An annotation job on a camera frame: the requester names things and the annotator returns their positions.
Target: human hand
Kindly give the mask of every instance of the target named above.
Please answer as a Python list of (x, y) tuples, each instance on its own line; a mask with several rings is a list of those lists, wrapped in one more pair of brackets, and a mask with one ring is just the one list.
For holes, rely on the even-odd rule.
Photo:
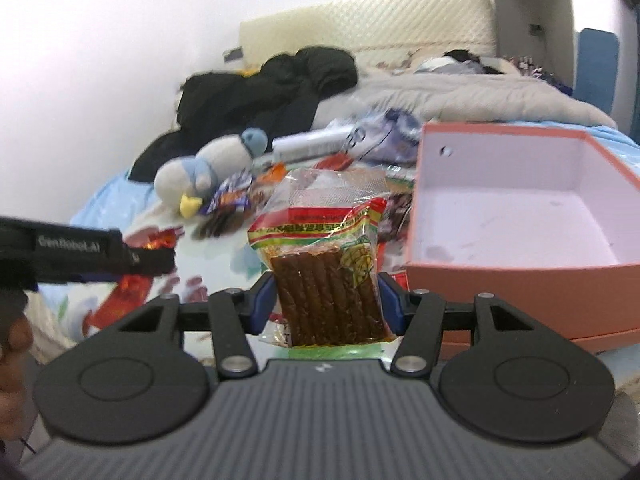
[(17, 440), (22, 434), (26, 391), (22, 361), (33, 343), (29, 321), (22, 316), (12, 324), (0, 359), (0, 438)]

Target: black cable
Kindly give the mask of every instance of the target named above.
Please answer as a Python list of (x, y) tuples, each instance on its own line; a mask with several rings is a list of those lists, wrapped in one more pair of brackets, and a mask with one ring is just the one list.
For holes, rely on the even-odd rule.
[(24, 440), (22, 437), (20, 437), (20, 442), (24, 444), (24, 447), (27, 448), (29, 451), (31, 451), (33, 454), (36, 454), (36, 450), (33, 449), (33, 447), (29, 446), (29, 444), (27, 443), (26, 440)]

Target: gray ridged surface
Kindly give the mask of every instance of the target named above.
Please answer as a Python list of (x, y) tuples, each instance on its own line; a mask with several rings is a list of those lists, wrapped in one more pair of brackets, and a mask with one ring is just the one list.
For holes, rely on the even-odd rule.
[(392, 378), (376, 361), (319, 365), (271, 362), (224, 383), (196, 419), (154, 442), (54, 440), (24, 471), (33, 480), (607, 480), (627, 470), (592, 439), (554, 449), (484, 440), (426, 384)]

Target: metal screw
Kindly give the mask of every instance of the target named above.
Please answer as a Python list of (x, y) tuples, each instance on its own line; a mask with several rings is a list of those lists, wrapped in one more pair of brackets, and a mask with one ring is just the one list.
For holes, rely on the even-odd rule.
[(247, 371), (251, 366), (253, 366), (253, 364), (254, 362), (246, 356), (230, 355), (229, 357), (222, 359), (221, 366), (227, 372), (239, 374)]
[(403, 372), (419, 372), (427, 367), (427, 361), (417, 355), (403, 355), (396, 361), (396, 368)]

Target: beige blanket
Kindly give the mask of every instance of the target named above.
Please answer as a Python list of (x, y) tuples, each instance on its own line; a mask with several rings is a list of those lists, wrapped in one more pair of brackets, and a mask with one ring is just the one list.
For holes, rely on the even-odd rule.
[(557, 121), (616, 128), (603, 111), (538, 79), (419, 73), (361, 78), (353, 90), (320, 103), (313, 129), (324, 128), (334, 118), (392, 107), (409, 110), (423, 121)]

